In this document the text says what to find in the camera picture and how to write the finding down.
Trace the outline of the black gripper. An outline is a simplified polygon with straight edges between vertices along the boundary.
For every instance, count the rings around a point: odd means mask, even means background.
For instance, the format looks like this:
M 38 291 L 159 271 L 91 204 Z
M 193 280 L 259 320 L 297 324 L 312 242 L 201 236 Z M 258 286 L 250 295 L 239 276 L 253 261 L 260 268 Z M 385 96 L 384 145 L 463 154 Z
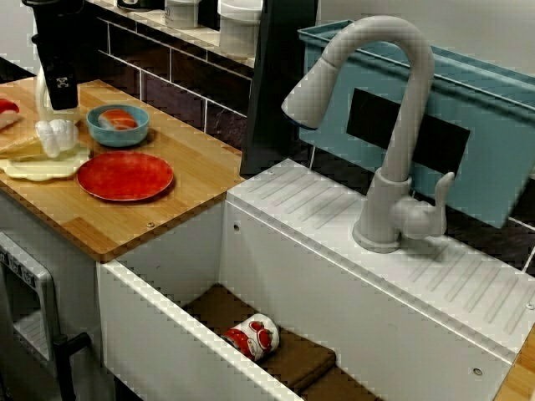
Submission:
M 31 37 L 36 46 L 51 106 L 54 110 L 74 109 L 78 106 L 78 88 L 74 68 L 82 52 L 82 43 L 73 38 Z

